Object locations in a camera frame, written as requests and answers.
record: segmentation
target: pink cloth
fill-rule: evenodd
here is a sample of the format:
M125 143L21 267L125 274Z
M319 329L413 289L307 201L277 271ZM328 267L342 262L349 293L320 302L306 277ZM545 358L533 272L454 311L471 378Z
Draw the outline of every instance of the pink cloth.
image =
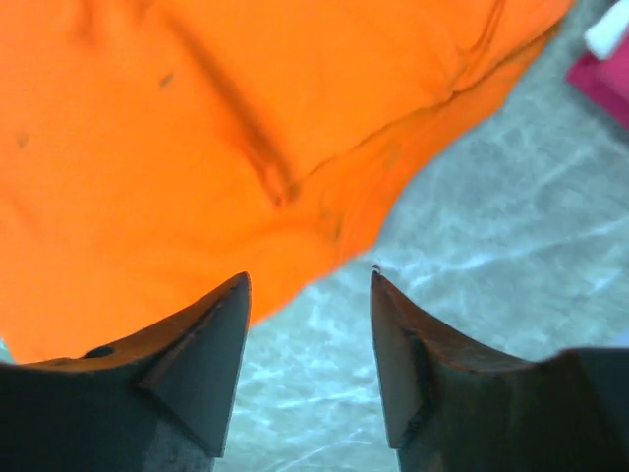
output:
M629 34L598 67L600 80L629 103Z
M629 131L629 100L618 91L612 89L601 79L600 67L603 62L608 61L600 61L589 52L584 54L568 72L568 82L579 89L591 101L604 109ZM615 75L616 72L614 71L615 70L608 71L611 72L611 77L615 78L612 79L614 83L623 83L625 85L625 88L620 88L619 91L622 92L623 90L629 89L629 87L627 87L628 76L623 73L624 75L622 77L617 78Z

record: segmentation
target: pink object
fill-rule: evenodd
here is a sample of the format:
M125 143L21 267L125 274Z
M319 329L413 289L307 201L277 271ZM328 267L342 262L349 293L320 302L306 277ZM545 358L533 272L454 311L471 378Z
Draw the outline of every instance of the pink object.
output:
M600 80L629 103L629 35L598 67Z
M602 62L589 52L584 54L568 72L568 82L629 131L629 100L602 81L599 71ZM624 78L627 90L627 76Z

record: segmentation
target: orange cloth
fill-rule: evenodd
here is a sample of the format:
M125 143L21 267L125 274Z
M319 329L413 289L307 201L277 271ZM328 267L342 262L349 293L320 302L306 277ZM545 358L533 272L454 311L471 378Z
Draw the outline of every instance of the orange cloth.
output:
M242 270L259 322L369 248L572 3L4 2L0 336L80 356Z

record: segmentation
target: orange fabric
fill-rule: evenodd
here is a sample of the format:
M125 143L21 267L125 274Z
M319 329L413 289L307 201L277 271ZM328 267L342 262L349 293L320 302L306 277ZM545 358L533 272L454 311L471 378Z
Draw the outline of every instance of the orange fabric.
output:
M4 2L0 336L80 356L243 270L259 322L372 244L571 5Z

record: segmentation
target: white cloth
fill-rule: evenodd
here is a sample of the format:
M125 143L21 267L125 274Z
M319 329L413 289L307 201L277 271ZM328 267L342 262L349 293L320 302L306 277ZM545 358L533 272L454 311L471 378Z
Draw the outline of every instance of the white cloth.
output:
M607 59L629 32L629 0L616 2L585 33L590 52L601 61Z

